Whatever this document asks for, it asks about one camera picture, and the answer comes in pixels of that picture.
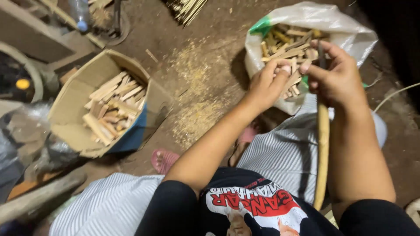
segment hand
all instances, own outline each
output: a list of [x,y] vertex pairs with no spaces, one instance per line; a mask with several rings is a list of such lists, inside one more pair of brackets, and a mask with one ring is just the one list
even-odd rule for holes
[[[362,86],[356,60],[346,51],[329,42],[320,41],[325,53],[332,59],[328,70],[315,65],[300,67],[302,74],[309,75],[309,90],[322,96],[334,108],[357,108],[366,104],[366,94]],[[318,47],[318,40],[311,46]]]
[[255,111],[256,115],[269,109],[280,97],[290,72],[291,67],[288,60],[271,60],[252,77],[249,91],[241,103]]

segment shirt sleeve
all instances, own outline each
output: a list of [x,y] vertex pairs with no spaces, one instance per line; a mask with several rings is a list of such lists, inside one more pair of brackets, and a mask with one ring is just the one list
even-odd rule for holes
[[157,187],[134,235],[193,235],[197,215],[194,191],[182,182],[165,181]]
[[403,209],[376,199],[360,200],[350,205],[341,217],[340,231],[348,236],[420,235],[420,229]]

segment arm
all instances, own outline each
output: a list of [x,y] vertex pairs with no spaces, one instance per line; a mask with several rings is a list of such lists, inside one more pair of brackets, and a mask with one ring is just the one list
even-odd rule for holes
[[355,60],[341,48],[321,42],[333,59],[330,70],[302,68],[310,90],[335,108],[331,123],[328,190],[337,222],[362,199],[395,201],[395,190],[375,134],[375,124]]
[[190,186],[198,196],[240,133],[278,99],[290,70],[287,60],[268,63],[253,77],[249,92],[239,104],[175,162],[163,181],[180,181]]

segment water bottle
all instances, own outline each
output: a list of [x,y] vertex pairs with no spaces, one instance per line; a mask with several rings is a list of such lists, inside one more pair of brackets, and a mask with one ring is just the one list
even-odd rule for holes
[[89,4],[88,0],[68,0],[71,9],[71,16],[77,23],[77,28],[85,32],[89,27]]

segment striped pants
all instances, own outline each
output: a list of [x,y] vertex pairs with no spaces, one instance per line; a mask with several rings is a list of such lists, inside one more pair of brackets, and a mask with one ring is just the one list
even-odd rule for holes
[[[382,147],[386,125],[373,114]],[[312,203],[317,173],[316,96],[308,94],[299,112],[276,129],[259,134],[237,167],[253,170]],[[132,236],[164,176],[115,173],[92,182],[54,220],[50,236]]]

